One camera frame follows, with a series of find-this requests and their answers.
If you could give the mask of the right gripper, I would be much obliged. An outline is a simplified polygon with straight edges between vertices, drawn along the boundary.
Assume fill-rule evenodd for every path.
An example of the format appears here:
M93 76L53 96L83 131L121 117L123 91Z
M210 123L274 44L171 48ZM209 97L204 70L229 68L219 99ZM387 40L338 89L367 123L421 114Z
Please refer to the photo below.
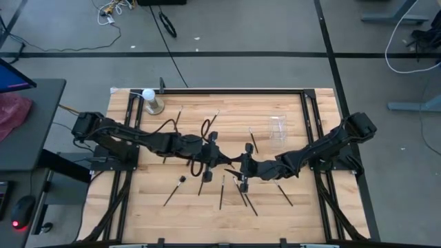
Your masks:
M240 163L240 172L225 169L225 171L240 178L240 190L242 193L247 193L249 189L248 178L259 177L258 162L252 158L254 146L251 143L245 144L245 153L233 158L232 161Z

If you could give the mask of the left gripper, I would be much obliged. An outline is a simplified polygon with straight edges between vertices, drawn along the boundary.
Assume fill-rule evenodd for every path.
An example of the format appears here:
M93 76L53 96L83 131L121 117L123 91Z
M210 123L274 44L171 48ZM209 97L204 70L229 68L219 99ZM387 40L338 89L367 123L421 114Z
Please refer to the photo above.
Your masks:
M216 159L218 164L232 165L231 158L219 151L216 145L216 139L218 138L218 132L211 132L208 136L208 142L204 149L204 164L205 171L202 175L202 182L209 183L212 181L212 169L216 166Z

